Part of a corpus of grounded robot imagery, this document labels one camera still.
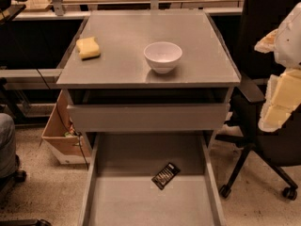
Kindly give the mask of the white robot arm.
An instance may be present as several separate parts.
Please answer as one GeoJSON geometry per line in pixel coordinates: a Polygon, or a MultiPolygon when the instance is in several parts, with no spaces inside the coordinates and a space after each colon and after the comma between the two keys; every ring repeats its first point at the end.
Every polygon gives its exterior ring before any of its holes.
{"type": "Polygon", "coordinates": [[[275,62],[285,68],[281,75],[270,75],[258,122],[263,132],[275,132],[301,105],[301,3],[256,43],[255,50],[273,52],[275,62]]]}

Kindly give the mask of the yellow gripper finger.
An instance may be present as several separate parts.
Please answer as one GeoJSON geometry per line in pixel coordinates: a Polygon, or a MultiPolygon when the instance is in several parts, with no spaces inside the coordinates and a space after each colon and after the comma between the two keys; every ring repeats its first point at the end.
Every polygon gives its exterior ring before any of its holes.
{"type": "Polygon", "coordinates": [[[275,132],[300,105],[301,71],[286,69],[280,76],[272,74],[267,83],[259,128],[263,132],[275,132]]]}
{"type": "Polygon", "coordinates": [[[254,49],[257,52],[260,53],[270,53],[273,52],[275,50],[275,38],[277,35],[277,30],[273,30],[270,33],[268,33],[265,37],[263,37],[261,40],[259,40],[254,49]]]}

